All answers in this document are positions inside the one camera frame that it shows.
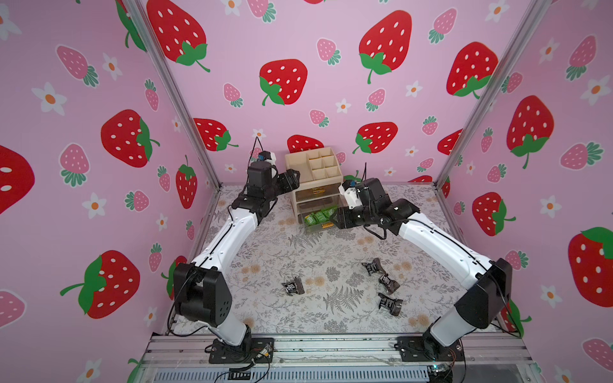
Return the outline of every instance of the white flower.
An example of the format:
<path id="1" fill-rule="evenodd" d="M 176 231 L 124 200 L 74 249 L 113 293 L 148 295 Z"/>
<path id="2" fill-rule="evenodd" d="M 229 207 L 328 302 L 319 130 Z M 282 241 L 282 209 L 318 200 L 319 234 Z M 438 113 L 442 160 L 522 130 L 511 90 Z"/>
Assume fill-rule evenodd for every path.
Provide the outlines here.
<path id="1" fill-rule="evenodd" d="M 21 30 L 14 22 L 9 20 L 9 8 L 6 4 L 0 4 L 0 39 L 6 41 L 9 38 L 9 32 L 21 34 Z"/>
<path id="2" fill-rule="evenodd" d="M 607 94 L 611 93 L 611 88 L 606 86 L 610 78 L 611 75 L 606 75 L 601 78 L 600 81 L 588 81 L 587 90 L 583 92 L 583 94 L 581 95 L 581 99 L 587 99 L 590 103 L 590 106 L 594 106 L 596 101 L 598 101 L 599 97 L 606 96 Z"/>
<path id="3" fill-rule="evenodd" d="M 95 362 L 88 360 L 87 363 L 85 363 L 85 372 L 77 378 L 77 383 L 89 383 L 99 377 L 100 370 L 98 368 L 100 367 L 101 361 L 102 359 L 98 359 Z"/>
<path id="4" fill-rule="evenodd" d="M 81 204 L 84 208 L 89 210 L 89 219 L 94 218 L 96 215 L 104 215 L 104 205 L 107 204 L 106 199 L 98 199 L 96 193 L 92 193 L 89 201 L 85 201 Z"/>
<path id="5" fill-rule="evenodd" d="M 562 301 L 562 298 L 560 298 L 560 296 L 555 293 L 555 286 L 541 286 L 541 290 L 543 290 L 541 299 L 544 301 L 548 301 L 552 308 L 555 308 L 556 302 Z"/>
<path id="6" fill-rule="evenodd" d="M 549 214 L 551 218 L 555 217 L 555 212 L 562 208 L 562 205 L 555 203 L 555 195 L 549 197 L 549 199 L 541 199 L 541 214 Z"/>
<path id="7" fill-rule="evenodd" d="M 424 88 L 423 86 L 419 86 L 419 81 L 415 81 L 413 85 L 406 86 L 406 90 L 408 90 L 408 92 L 406 93 L 406 96 L 407 97 L 408 96 L 417 97 L 417 92 L 419 92 L 423 88 Z"/>
<path id="8" fill-rule="evenodd" d="M 343 99 L 341 102 L 337 102 L 337 113 L 343 112 L 347 114 L 347 109 L 351 107 L 351 104 L 347 103 L 347 99 Z"/>
<path id="9" fill-rule="evenodd" d="M 43 112 L 54 110 L 60 116 L 64 115 L 64 108 L 62 105 L 66 103 L 67 98 L 61 94 L 55 93 L 51 84 L 45 83 L 45 89 L 32 88 L 32 93 L 42 100 L 40 102 L 40 110 Z"/>
<path id="10" fill-rule="evenodd" d="M 541 54 L 541 59 L 539 60 L 539 64 L 542 64 L 543 61 L 551 61 L 554 58 L 555 50 L 560 46 L 559 42 L 554 42 L 554 38 L 552 37 L 547 45 L 541 48 L 539 53 Z"/>
<path id="11" fill-rule="evenodd" d="M 238 12 L 238 7 L 243 2 L 243 0 L 221 0 L 221 2 L 226 6 L 226 15 L 234 13 L 236 16 L 240 16 L 240 13 Z"/>
<path id="12" fill-rule="evenodd" d="M 411 146 L 410 149 L 405 149 L 406 153 L 405 153 L 405 157 L 407 156 L 411 156 L 413 157 L 415 155 L 415 153 L 417 153 L 419 150 L 415 149 L 415 146 Z"/>
<path id="13" fill-rule="evenodd" d="M 162 213 L 159 214 L 159 219 L 156 219 L 155 223 L 158 224 L 158 232 L 162 231 L 162 229 L 168 228 L 168 217 L 164 217 Z"/>
<path id="14" fill-rule="evenodd" d="M 505 13 L 510 6 L 505 4 L 506 0 L 498 0 L 498 2 L 490 3 L 490 13 L 485 17 L 486 21 L 493 20 L 495 23 L 500 21 L 500 15 Z"/>
<path id="15" fill-rule="evenodd" d="M 149 327 L 151 325 L 151 322 L 153 322 L 154 320 L 156 320 L 158 317 L 156 317 L 155 312 L 158 310 L 157 307 L 149 307 L 149 310 L 147 311 L 147 315 L 145 315 L 145 317 L 143 318 L 143 320 L 145 322 L 147 322 L 147 327 Z"/>

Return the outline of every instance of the strawberry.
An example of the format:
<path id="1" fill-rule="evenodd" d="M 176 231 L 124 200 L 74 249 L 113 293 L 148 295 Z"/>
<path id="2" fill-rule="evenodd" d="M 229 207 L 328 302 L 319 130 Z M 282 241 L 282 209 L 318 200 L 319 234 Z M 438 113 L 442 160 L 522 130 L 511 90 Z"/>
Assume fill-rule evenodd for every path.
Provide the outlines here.
<path id="1" fill-rule="evenodd" d="M 149 103 L 151 109 L 153 109 L 154 112 L 158 110 L 159 105 L 159 97 L 156 93 L 156 90 L 157 89 L 155 88 L 153 81 L 148 78 L 147 81 L 145 81 L 145 97 L 147 98 L 147 102 Z"/>
<path id="2" fill-rule="evenodd" d="M 34 186 L 34 172 L 24 157 L 0 145 L 0 214 Z"/>
<path id="3" fill-rule="evenodd" d="M 504 229 L 505 221 L 515 221 L 506 217 L 506 205 L 498 193 L 489 192 L 473 201 L 473 216 L 481 230 L 494 237 Z"/>
<path id="4" fill-rule="evenodd" d="M 89 172 L 89 160 L 85 151 L 76 143 L 70 143 L 59 155 L 59 164 L 64 170 L 59 174 L 64 183 L 76 188 L 87 181 L 85 176 Z"/>
<path id="5" fill-rule="evenodd" d="M 296 59 L 270 61 L 260 69 L 260 88 L 275 104 L 291 105 L 298 101 L 307 82 L 307 67 Z"/>
<path id="6" fill-rule="evenodd" d="M 311 122 L 319 127 L 326 127 L 330 123 L 326 114 L 320 110 L 312 109 L 308 115 L 311 118 Z"/>
<path id="7" fill-rule="evenodd" d="M 511 250 L 507 253 L 504 259 L 509 262 L 514 270 L 521 270 L 528 267 L 528 260 L 530 258 L 528 258 L 524 252 Z"/>
<path id="8" fill-rule="evenodd" d="M 599 338 L 588 339 L 583 342 L 583 351 L 594 362 L 605 370 L 613 371 L 613 345 Z"/>
<path id="9" fill-rule="evenodd" d="M 230 105 L 235 108 L 243 106 L 243 99 L 240 98 L 240 92 L 230 83 L 224 84 L 224 97 L 230 102 Z"/>
<path id="10" fill-rule="evenodd" d="M 369 112 L 374 112 L 379 109 L 379 106 L 383 104 L 385 101 L 385 89 L 377 89 L 372 92 L 368 97 L 368 102 L 366 103 L 366 110 Z"/>
<path id="11" fill-rule="evenodd" d="M 573 145 L 560 158 L 560 165 L 571 170 L 581 170 L 586 165 L 593 166 L 602 159 L 604 149 L 599 143 L 590 142 L 587 145 L 580 142 Z"/>
<path id="12" fill-rule="evenodd" d="M 594 57 L 596 57 L 596 36 L 589 35 L 575 48 L 568 60 L 570 66 L 566 70 L 566 79 L 573 81 L 581 77 L 587 71 L 586 65 L 591 63 Z"/>
<path id="13" fill-rule="evenodd" d="M 490 149 L 490 146 L 492 146 L 492 142 L 493 142 L 492 135 L 493 134 L 494 134 L 494 131 L 492 130 L 491 127 L 488 127 L 485 130 L 485 132 L 483 132 L 483 138 L 481 139 L 481 151 L 483 153 L 486 153 Z"/>
<path id="14" fill-rule="evenodd" d="M 163 166 L 158 167 L 159 185 L 168 193 L 170 191 L 170 175 Z"/>
<path id="15" fill-rule="evenodd" d="M 149 269 L 152 273 L 158 270 L 160 263 L 162 263 L 162 246 L 156 242 L 151 247 L 151 254 L 149 255 Z"/>
<path id="16" fill-rule="evenodd" d="M 75 287 L 83 286 L 78 304 L 84 314 L 100 319 L 126 303 L 139 289 L 140 273 L 130 260 L 116 250 L 104 252 L 85 270 L 84 283 L 63 289 L 64 296 Z"/>
<path id="17" fill-rule="evenodd" d="M 207 36 L 195 18 L 170 0 L 149 0 L 147 15 L 167 59 L 211 71 L 199 61 L 207 56 Z"/>
<path id="18" fill-rule="evenodd" d="M 398 126 L 394 123 L 366 124 L 357 131 L 356 144 L 358 147 L 353 154 L 358 149 L 364 153 L 379 153 L 388 147 L 388 144 L 396 137 L 396 133 L 398 133 Z"/>
<path id="19" fill-rule="evenodd" d="M 384 75 L 405 61 L 412 27 L 411 15 L 403 10 L 396 10 L 366 32 L 360 41 L 359 51 L 362 66 L 370 69 L 368 84 L 373 71 Z"/>
<path id="20" fill-rule="evenodd" d="M 0 328 L 16 322 L 26 313 L 26 301 L 11 290 L 0 289 Z"/>
<path id="21" fill-rule="evenodd" d="M 426 135 L 433 135 L 434 132 L 438 129 L 438 123 L 436 122 L 436 117 L 428 116 L 422 123 L 424 126 L 422 127 L 422 132 Z"/>
<path id="22" fill-rule="evenodd" d="M 65 45 L 58 45 L 55 49 L 59 60 L 71 76 L 83 80 L 86 86 L 92 88 L 98 86 L 98 74 L 93 66 L 87 65 L 87 59 L 81 52 Z"/>
<path id="23" fill-rule="evenodd" d="M 526 156 L 525 169 L 530 153 L 541 150 L 553 131 L 554 117 L 549 109 L 538 97 L 528 96 L 515 109 L 506 134 L 506 146 L 517 157 Z"/>
<path id="24" fill-rule="evenodd" d="M 305 135 L 294 134 L 287 139 L 287 148 L 290 153 L 296 153 L 297 151 L 305 151 L 311 149 L 323 148 L 324 144 L 315 138 L 307 137 Z"/>
<path id="25" fill-rule="evenodd" d="M 472 42 L 462 48 L 455 57 L 447 78 L 447 93 L 464 97 L 475 93 L 490 81 L 498 65 L 498 57 L 480 42 Z"/>
<path id="26" fill-rule="evenodd" d="M 455 143 L 458 142 L 458 138 L 460 138 L 460 134 L 462 134 L 462 129 L 460 129 L 459 131 L 455 131 L 440 140 L 436 147 L 438 151 L 447 156 L 450 155 L 451 151 L 454 149 Z"/>
<path id="27" fill-rule="evenodd" d="M 162 278 L 168 279 L 168 282 L 166 282 L 166 292 L 168 293 L 170 300 L 175 299 L 175 269 L 177 268 L 178 264 L 186 263 L 188 263 L 188 260 L 184 256 L 178 256 L 177 259 L 175 259 L 175 261 L 170 265 L 170 268 L 168 269 L 168 276 L 164 275 L 162 272 Z"/>
<path id="28" fill-rule="evenodd" d="M 496 183 L 500 181 L 500 178 L 504 178 L 505 175 L 506 166 L 504 166 L 504 164 L 498 164 L 498 166 L 492 166 L 487 174 L 487 180 Z"/>
<path id="29" fill-rule="evenodd" d="M 336 43 L 332 40 L 319 39 L 317 53 L 321 61 L 327 61 L 328 65 L 336 65 L 341 61 L 341 51 L 337 49 Z"/>
<path id="30" fill-rule="evenodd" d="M 430 30 L 430 34 L 428 38 L 430 39 L 430 44 L 438 44 L 445 38 L 445 35 L 451 32 L 451 29 L 454 27 L 455 18 L 458 15 L 458 11 L 455 8 L 447 9 L 445 12 L 441 13 L 439 17 L 434 20 L 433 27 L 434 29 Z"/>
<path id="31" fill-rule="evenodd" d="M 153 146 L 149 127 L 138 113 L 122 110 L 111 117 L 100 131 L 102 146 L 115 158 L 133 167 L 143 167 L 151 159 Z"/>
<path id="32" fill-rule="evenodd" d="M 198 127 L 198 133 L 204 142 L 204 146 L 210 151 L 221 151 L 230 146 L 238 148 L 238 145 L 230 143 L 232 137 L 224 124 L 213 119 L 194 118 Z"/>
<path id="33" fill-rule="evenodd" d="M 515 89 L 522 83 L 524 76 L 521 73 L 514 72 L 510 76 L 507 76 L 502 83 L 502 93 L 513 93 Z"/>
<path id="34" fill-rule="evenodd" d="M 196 197 L 196 190 L 198 189 L 198 179 L 196 178 L 194 168 L 189 166 L 187 155 L 185 156 L 185 164 L 181 165 L 179 170 L 177 170 L 175 184 L 177 184 L 177 192 L 179 193 L 179 200 L 183 208 L 191 208 Z"/>
<path id="35" fill-rule="evenodd" d="M 573 237 L 568 261 L 579 293 L 594 305 L 613 307 L 613 232 L 593 227 Z"/>

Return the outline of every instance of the small black object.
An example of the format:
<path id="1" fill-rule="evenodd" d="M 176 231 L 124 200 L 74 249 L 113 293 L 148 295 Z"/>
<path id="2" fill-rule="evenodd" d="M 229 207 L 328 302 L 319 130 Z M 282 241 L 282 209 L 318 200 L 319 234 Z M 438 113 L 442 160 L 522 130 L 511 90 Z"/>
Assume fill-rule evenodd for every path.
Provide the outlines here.
<path id="1" fill-rule="evenodd" d="M 300 279 L 299 276 L 295 276 L 293 281 L 283 283 L 282 285 L 285 287 L 285 292 L 290 296 L 292 294 L 301 295 L 305 293 L 305 288 L 302 286 L 302 279 Z"/>
<path id="2" fill-rule="evenodd" d="M 370 263 L 362 262 L 362 266 L 366 268 L 368 275 L 372 275 L 374 273 L 385 274 L 385 270 L 383 269 L 383 266 L 381 266 L 381 259 L 379 258 L 373 259 L 373 261 Z"/>
<path id="3" fill-rule="evenodd" d="M 389 279 L 389 274 L 382 275 L 379 278 L 379 283 L 385 286 L 387 292 L 393 294 L 394 291 L 398 290 L 400 287 L 400 283 L 394 281 L 393 279 Z"/>
<path id="4" fill-rule="evenodd" d="M 381 302 L 379 302 L 379 308 L 385 307 L 389 310 L 389 313 L 393 316 L 398 316 L 400 314 L 400 309 L 402 308 L 402 299 L 391 299 L 390 297 L 385 296 L 382 293 L 379 293 L 381 297 Z"/>

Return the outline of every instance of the red strawberry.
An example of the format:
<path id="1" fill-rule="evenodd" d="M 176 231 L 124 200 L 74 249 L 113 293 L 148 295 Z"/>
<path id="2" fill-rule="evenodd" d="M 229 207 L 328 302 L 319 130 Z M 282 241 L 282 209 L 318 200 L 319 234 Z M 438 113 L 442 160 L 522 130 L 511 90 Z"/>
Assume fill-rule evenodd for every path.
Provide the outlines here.
<path id="1" fill-rule="evenodd" d="M 168 276 L 164 275 L 162 272 L 162 278 L 168 279 L 168 282 L 166 282 L 166 292 L 168 293 L 170 300 L 175 299 L 175 269 L 177 268 L 178 264 L 186 263 L 188 263 L 188 260 L 184 256 L 178 256 L 177 259 L 175 259 L 175 261 L 170 265 L 170 268 L 168 269 Z"/>
<path id="2" fill-rule="evenodd" d="M 506 205 L 498 193 L 489 192 L 473 201 L 473 216 L 481 230 L 494 237 L 504 229 L 505 221 L 515 221 L 506 217 Z"/>
<path id="3" fill-rule="evenodd" d="M 170 191 L 170 175 L 163 166 L 158 167 L 159 185 L 168 193 Z"/>
<path id="4" fill-rule="evenodd" d="M 156 93 L 157 89 L 155 88 L 153 81 L 151 81 L 150 78 L 145 81 L 145 88 L 145 97 L 147 98 L 147 102 L 149 102 L 149 105 L 151 105 L 151 109 L 156 112 L 158 110 L 159 97 Z"/>
<path id="5" fill-rule="evenodd" d="M 25 158 L 0 145 L 0 214 L 34 186 L 34 172 Z"/>
<path id="6" fill-rule="evenodd" d="M 177 184 L 177 192 L 179 193 L 179 200 L 183 208 L 191 208 L 196 197 L 196 189 L 198 188 L 198 179 L 194 168 L 189 166 L 188 157 L 185 156 L 185 164 L 181 165 L 177 170 L 177 176 L 175 177 L 175 184 Z"/>
<path id="7" fill-rule="evenodd" d="M 573 237 L 568 261 L 579 293 L 594 305 L 613 307 L 613 232 L 593 227 Z"/>
<path id="8" fill-rule="evenodd" d="M 530 153 L 541 150 L 553 131 L 554 117 L 549 109 L 538 97 L 528 96 L 515 109 L 506 134 L 506 146 L 517 157 L 526 156 L 525 169 Z"/>
<path id="9" fill-rule="evenodd" d="M 16 322 L 26 313 L 26 301 L 11 290 L 0 289 L 0 328 Z"/>
<path id="10" fill-rule="evenodd" d="M 305 151 L 311 149 L 323 148 L 324 144 L 315 138 L 307 137 L 305 135 L 294 134 L 287 139 L 287 148 L 290 153 L 296 153 L 297 151 Z"/>
<path id="11" fill-rule="evenodd" d="M 490 77 L 498 65 L 498 57 L 490 48 L 480 42 L 472 42 L 462 48 L 455 57 L 449 77 L 447 78 L 447 93 L 464 97 L 475 93 L 490 81 Z"/>
<path id="12" fill-rule="evenodd" d="M 86 86 L 98 86 L 98 74 L 93 66 L 87 65 L 87 59 L 81 52 L 65 45 L 56 47 L 59 60 L 64 64 L 68 73 L 77 80 L 83 80 Z"/>
<path id="13" fill-rule="evenodd" d="M 586 165 L 593 166 L 602 159 L 604 149 L 599 143 L 590 142 L 587 145 L 580 142 L 564 153 L 560 165 L 572 170 L 581 170 Z"/>
<path id="14" fill-rule="evenodd" d="M 140 273 L 119 251 L 109 250 L 96 258 L 85 270 L 85 282 L 59 292 L 64 296 L 75 287 L 83 286 L 78 303 L 90 318 L 110 315 L 126 303 L 139 289 Z"/>
<path id="15" fill-rule="evenodd" d="M 356 144 L 358 147 L 353 154 L 358 149 L 364 153 L 379 153 L 389 146 L 388 144 L 396 137 L 396 133 L 398 133 L 398 126 L 394 123 L 366 124 L 357 131 Z"/>
<path id="16" fill-rule="evenodd" d="M 370 69 L 368 84 L 373 71 L 383 75 L 392 72 L 405 61 L 412 27 L 411 15 L 396 10 L 366 32 L 360 41 L 359 51 L 362 65 Z"/>
<path id="17" fill-rule="evenodd" d="M 153 146 L 149 127 L 138 113 L 122 110 L 111 117 L 100 131 L 102 146 L 115 158 L 133 167 L 143 167 L 151 159 Z"/>
<path id="18" fill-rule="evenodd" d="M 298 101 L 307 82 L 307 67 L 296 59 L 270 61 L 260 69 L 260 88 L 275 104 L 291 105 Z"/>
<path id="19" fill-rule="evenodd" d="M 194 118 L 194 122 L 198 127 L 198 133 L 202 137 L 204 146 L 210 151 L 221 151 L 227 148 L 228 145 L 238 148 L 238 145 L 230 143 L 232 137 L 224 124 L 213 119 Z"/>
<path id="20" fill-rule="evenodd" d="M 207 56 L 207 36 L 198 21 L 170 0 L 149 0 L 147 15 L 164 56 L 176 63 L 194 63 Z"/>
<path id="21" fill-rule="evenodd" d="M 587 71 L 585 66 L 591 63 L 594 57 L 596 57 L 596 36 L 589 35 L 575 48 L 568 60 L 570 66 L 566 70 L 566 79 L 573 81 L 581 77 Z"/>
<path id="22" fill-rule="evenodd" d="M 491 127 L 488 127 L 483 133 L 483 138 L 481 139 L 481 151 L 483 153 L 487 152 L 490 149 L 490 146 L 492 146 L 492 142 L 493 142 L 492 135 L 493 134 L 494 134 L 494 131 L 492 130 Z"/>
<path id="23" fill-rule="evenodd" d="M 462 129 L 460 129 L 459 131 L 455 131 L 440 140 L 436 147 L 438 151 L 447 156 L 450 155 L 451 151 L 454 149 L 455 143 L 458 142 L 458 138 L 460 138 L 460 134 L 462 134 Z"/>

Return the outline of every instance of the strawberry wallpaper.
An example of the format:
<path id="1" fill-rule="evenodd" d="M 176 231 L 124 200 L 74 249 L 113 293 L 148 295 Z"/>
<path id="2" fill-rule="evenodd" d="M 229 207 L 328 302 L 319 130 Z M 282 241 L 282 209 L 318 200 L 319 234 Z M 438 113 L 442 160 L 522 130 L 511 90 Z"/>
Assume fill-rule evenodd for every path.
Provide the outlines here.
<path id="1" fill-rule="evenodd" d="M 346 176 L 436 178 L 529 0 L 141 2 L 219 179 L 240 184 L 255 137 L 280 169 L 331 146 Z"/>
<path id="2" fill-rule="evenodd" d="M 554 2 L 450 174 L 468 244 L 513 266 L 503 317 L 547 382 L 613 381 L 610 15 Z"/>
<path id="3" fill-rule="evenodd" d="M 213 188 L 144 49 L 121 0 L 0 4 L 0 381 L 132 383 L 165 327 Z"/>

